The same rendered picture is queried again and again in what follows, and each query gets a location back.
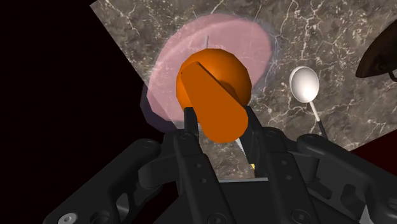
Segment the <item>dark brown bowl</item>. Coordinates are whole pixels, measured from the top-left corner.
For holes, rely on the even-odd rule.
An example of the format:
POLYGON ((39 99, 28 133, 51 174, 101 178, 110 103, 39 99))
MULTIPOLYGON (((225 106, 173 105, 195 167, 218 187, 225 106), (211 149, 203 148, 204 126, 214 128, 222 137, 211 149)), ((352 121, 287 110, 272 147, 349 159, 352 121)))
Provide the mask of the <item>dark brown bowl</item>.
POLYGON ((363 54, 356 70, 357 78, 369 78, 388 74, 397 82, 397 19, 390 23, 371 43, 363 54))

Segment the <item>pink plate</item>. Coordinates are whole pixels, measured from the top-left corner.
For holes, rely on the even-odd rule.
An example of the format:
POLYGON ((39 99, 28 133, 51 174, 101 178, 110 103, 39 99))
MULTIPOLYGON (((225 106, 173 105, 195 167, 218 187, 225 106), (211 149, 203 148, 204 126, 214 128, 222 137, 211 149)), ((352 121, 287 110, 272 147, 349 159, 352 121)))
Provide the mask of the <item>pink plate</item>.
POLYGON ((176 98, 176 76, 191 54, 204 49, 206 37, 209 48, 226 50, 243 63, 253 85, 264 75, 272 46, 262 26, 223 13, 196 18, 166 41, 150 75, 147 100, 152 112, 164 120, 183 120, 183 111, 176 98))

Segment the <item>orange ladle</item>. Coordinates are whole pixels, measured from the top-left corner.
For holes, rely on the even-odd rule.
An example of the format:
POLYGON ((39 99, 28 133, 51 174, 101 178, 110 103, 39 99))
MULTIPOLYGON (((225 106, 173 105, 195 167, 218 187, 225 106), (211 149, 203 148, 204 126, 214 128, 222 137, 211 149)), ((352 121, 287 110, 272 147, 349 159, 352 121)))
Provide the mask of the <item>orange ladle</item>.
POLYGON ((251 99, 251 89, 243 63, 219 48, 206 48, 189 56, 176 78, 181 108, 193 108, 205 136, 215 143, 234 141, 246 131, 244 106, 251 99))

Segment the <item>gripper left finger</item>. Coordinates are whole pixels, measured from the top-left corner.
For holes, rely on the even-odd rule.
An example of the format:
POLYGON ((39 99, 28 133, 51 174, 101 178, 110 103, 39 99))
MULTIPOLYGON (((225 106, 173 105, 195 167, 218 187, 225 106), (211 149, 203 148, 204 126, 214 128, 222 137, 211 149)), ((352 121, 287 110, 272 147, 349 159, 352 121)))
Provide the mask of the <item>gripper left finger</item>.
POLYGON ((88 180, 43 224, 236 224, 200 148, 197 117, 159 143, 138 139, 88 180))

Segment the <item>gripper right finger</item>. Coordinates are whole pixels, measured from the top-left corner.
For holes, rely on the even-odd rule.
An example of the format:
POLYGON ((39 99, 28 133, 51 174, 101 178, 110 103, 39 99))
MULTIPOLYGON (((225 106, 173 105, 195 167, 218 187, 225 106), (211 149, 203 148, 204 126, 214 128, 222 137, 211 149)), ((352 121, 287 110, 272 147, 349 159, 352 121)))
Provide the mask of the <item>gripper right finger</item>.
POLYGON ((397 176, 316 134, 296 141, 245 106, 243 147, 268 179, 279 224, 397 224, 397 176))

